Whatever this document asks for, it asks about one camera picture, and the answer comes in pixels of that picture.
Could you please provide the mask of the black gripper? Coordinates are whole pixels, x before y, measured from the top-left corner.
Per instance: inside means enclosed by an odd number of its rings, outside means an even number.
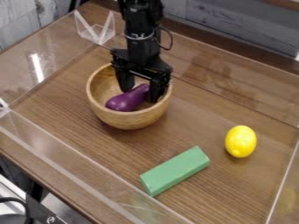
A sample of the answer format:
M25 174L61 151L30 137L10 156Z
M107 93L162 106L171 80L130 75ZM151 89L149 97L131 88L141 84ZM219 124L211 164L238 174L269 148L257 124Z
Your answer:
M114 48L113 66L117 70L117 80L123 92L135 86L135 74L150 79L150 102L157 103L165 94L171 81L171 66L161 58L162 33L155 31L146 38L130 37L127 48Z

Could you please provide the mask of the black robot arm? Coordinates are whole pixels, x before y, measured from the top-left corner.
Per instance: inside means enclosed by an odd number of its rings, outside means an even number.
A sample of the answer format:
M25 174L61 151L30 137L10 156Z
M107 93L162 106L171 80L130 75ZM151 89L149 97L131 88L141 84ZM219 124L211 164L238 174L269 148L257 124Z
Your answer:
M135 77L150 81L150 101L158 102L171 81L173 67L161 58L162 31L174 38L173 34L161 26L165 17L162 0L117 0L122 18L126 21L125 36L126 49L111 50L113 67L117 80L123 92L135 86Z

